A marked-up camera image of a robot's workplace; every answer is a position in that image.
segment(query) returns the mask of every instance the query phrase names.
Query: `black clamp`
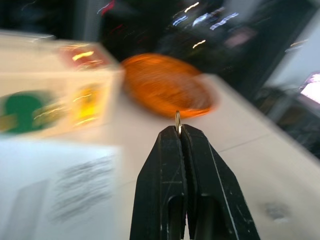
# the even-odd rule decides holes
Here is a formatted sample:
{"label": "black clamp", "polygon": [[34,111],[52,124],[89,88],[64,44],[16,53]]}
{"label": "black clamp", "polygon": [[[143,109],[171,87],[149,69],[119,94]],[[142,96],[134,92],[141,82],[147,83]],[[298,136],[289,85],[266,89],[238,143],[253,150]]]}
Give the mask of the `black clamp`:
{"label": "black clamp", "polygon": [[130,240],[259,240],[239,183],[197,128],[161,131],[137,178]]}

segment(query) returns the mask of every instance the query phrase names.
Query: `yellow label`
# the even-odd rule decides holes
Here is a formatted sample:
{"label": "yellow label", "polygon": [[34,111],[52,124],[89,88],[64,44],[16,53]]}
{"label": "yellow label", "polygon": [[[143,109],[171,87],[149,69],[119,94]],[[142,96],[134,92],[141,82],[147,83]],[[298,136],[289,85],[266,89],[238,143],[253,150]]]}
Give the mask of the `yellow label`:
{"label": "yellow label", "polygon": [[18,126],[15,114],[0,116],[0,132],[6,132]]}
{"label": "yellow label", "polygon": [[99,84],[91,84],[80,89],[73,99],[73,118],[76,126],[96,120],[100,113],[102,88]]}

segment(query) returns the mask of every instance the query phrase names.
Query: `white box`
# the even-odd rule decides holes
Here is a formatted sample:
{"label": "white box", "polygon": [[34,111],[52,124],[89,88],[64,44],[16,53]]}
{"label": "white box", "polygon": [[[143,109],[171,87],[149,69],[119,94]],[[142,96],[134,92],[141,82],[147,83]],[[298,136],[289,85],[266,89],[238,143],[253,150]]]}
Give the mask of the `white box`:
{"label": "white box", "polygon": [[0,132],[40,137],[111,120],[124,71],[99,43],[0,34]]}

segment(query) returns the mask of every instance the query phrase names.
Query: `screen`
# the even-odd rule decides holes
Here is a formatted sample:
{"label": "screen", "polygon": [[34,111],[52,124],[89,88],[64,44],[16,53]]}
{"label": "screen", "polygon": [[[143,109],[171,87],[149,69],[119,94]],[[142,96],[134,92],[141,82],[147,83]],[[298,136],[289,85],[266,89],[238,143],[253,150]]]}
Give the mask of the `screen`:
{"label": "screen", "polygon": [[301,94],[320,104],[320,73],[314,73],[304,82]]}

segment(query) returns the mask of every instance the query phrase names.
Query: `small metal ring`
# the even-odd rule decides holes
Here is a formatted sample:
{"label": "small metal ring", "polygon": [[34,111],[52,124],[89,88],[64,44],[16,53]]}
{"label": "small metal ring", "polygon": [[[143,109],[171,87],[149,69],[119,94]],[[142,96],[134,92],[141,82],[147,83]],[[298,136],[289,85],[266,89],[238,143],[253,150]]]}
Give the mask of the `small metal ring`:
{"label": "small metal ring", "polygon": [[180,136],[181,134],[181,120],[180,120],[180,112],[176,111],[175,112],[175,130],[177,131],[178,135]]}

